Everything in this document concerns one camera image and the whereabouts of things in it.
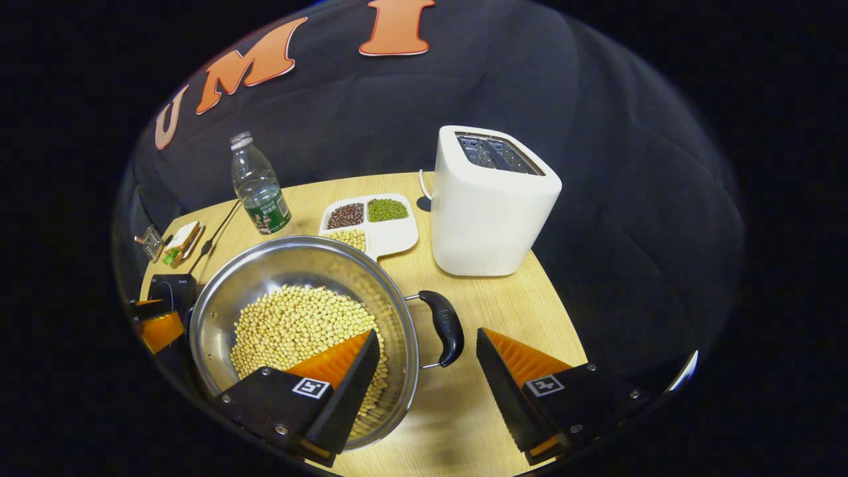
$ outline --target red bean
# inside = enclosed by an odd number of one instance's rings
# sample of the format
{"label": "red bean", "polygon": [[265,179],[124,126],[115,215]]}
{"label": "red bean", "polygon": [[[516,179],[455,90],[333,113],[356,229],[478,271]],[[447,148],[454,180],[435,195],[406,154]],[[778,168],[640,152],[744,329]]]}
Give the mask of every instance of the red bean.
{"label": "red bean", "polygon": [[347,227],[362,223],[362,211],[364,206],[361,202],[342,205],[330,214],[327,228]]}

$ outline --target toaster slot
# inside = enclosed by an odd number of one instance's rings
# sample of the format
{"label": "toaster slot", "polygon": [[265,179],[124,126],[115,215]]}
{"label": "toaster slot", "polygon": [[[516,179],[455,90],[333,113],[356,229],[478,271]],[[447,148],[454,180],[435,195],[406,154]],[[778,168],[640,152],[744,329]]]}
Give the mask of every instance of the toaster slot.
{"label": "toaster slot", "polygon": [[519,148],[505,139],[467,132],[457,132],[456,138],[468,161],[475,166],[533,176],[544,175]]}

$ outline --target black pot handle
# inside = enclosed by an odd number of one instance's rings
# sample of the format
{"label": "black pot handle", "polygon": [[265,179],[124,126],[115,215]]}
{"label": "black pot handle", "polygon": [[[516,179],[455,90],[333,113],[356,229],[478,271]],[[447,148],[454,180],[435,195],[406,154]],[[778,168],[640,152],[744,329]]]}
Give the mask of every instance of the black pot handle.
{"label": "black pot handle", "polygon": [[418,295],[407,296],[405,300],[414,300],[420,298],[421,301],[427,303],[432,311],[432,324],[436,328],[436,334],[442,340],[442,356],[438,362],[422,366],[421,369],[433,368],[441,366],[446,368],[450,363],[456,361],[456,358],[462,354],[462,349],[466,345],[466,337],[462,334],[462,325],[460,318],[456,315],[454,306],[450,304],[447,298],[434,291],[422,290]]}

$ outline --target sandwich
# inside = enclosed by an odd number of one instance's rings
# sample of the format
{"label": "sandwich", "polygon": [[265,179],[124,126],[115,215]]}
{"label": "sandwich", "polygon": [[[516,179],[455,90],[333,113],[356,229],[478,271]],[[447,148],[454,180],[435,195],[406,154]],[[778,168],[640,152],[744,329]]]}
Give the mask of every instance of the sandwich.
{"label": "sandwich", "polygon": [[192,253],[192,249],[200,239],[203,230],[204,225],[197,221],[180,227],[180,230],[176,231],[174,237],[162,249],[162,253],[165,255],[162,262],[165,265],[179,265]]}

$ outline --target white toaster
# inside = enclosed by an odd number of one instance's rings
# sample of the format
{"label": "white toaster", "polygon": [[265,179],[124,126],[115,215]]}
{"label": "white toaster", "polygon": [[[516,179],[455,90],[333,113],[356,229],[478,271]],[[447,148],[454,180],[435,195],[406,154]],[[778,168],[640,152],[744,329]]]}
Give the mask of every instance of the white toaster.
{"label": "white toaster", "polygon": [[432,255],[453,275],[509,275],[562,190],[536,154],[503,132],[443,126],[432,191]]}

